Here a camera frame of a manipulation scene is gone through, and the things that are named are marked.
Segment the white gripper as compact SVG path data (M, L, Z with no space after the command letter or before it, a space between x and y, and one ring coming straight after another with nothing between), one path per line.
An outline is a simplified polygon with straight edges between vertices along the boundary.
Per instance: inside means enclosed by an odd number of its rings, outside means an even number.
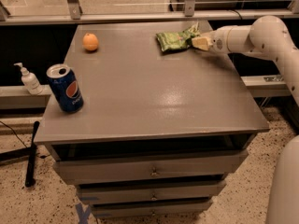
M231 30L231 27L221 27L214 31L201 33L200 36L192 39L192 45L200 50L228 54L231 52L228 46L228 36Z

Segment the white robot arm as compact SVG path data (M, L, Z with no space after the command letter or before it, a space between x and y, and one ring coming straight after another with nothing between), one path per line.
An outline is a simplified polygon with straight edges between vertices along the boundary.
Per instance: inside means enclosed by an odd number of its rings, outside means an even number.
M299 105L299 48L280 18L263 16L252 25L223 26L194 37L192 45L204 51L272 61Z

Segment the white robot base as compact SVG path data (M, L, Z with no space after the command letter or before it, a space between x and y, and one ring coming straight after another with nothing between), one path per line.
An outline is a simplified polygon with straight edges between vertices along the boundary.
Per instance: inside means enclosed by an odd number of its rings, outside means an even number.
M265 224L299 224L299 136L279 155Z

